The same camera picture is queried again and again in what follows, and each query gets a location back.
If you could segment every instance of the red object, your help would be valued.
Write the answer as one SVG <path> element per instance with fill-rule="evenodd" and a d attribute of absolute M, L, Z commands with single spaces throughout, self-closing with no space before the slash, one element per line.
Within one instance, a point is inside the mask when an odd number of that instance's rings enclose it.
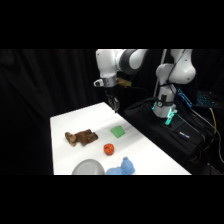
<path fill-rule="evenodd" d="M 104 146 L 104 152 L 108 155 L 111 156 L 114 154 L 114 146 L 112 144 L 107 144 Z"/>

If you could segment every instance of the black curtain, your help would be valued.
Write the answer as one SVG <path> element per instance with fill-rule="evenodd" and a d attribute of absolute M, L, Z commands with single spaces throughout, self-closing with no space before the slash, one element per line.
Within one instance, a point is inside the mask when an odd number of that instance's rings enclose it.
<path fill-rule="evenodd" d="M 0 50 L 0 174 L 53 174 L 50 117 L 99 102 L 96 49 Z M 162 49 L 153 49 L 133 85 L 152 96 Z M 172 62 L 167 56 L 166 62 Z M 224 95 L 224 50 L 195 49 L 199 88 Z M 121 115 L 145 92 L 120 89 Z"/>

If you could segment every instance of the brown teddy bear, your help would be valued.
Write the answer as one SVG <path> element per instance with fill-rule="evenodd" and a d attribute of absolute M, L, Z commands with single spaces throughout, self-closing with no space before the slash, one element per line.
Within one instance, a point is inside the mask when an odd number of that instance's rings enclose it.
<path fill-rule="evenodd" d="M 96 133 L 92 133 L 90 129 L 87 131 L 79 132 L 75 135 L 72 135 L 71 133 L 66 132 L 65 137 L 72 146 L 76 146 L 77 142 L 80 142 L 82 143 L 82 145 L 85 146 L 98 139 L 98 136 L 96 135 Z"/>

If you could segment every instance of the green block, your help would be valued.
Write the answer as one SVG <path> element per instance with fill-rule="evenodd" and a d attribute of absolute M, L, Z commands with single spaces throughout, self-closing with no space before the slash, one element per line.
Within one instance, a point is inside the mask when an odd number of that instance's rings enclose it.
<path fill-rule="evenodd" d="M 121 136 L 125 134 L 125 131 L 121 126 L 111 129 L 111 132 L 114 134 L 116 138 L 120 138 Z"/>

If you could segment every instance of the white tabletop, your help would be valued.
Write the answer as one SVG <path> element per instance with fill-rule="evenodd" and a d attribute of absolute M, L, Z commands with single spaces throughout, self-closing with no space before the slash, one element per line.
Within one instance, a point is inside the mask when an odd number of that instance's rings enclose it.
<path fill-rule="evenodd" d="M 110 130 L 122 126 L 125 135 L 117 139 Z M 87 146 L 78 143 L 72 147 L 65 133 L 76 134 L 91 129 L 99 139 Z M 105 103 L 51 118 L 51 136 L 55 175 L 71 175 L 84 160 L 97 160 L 105 172 L 121 166 L 128 157 L 135 167 L 135 175 L 190 175 L 184 168 L 148 140 Z M 103 147 L 111 143 L 115 153 L 107 156 Z"/>

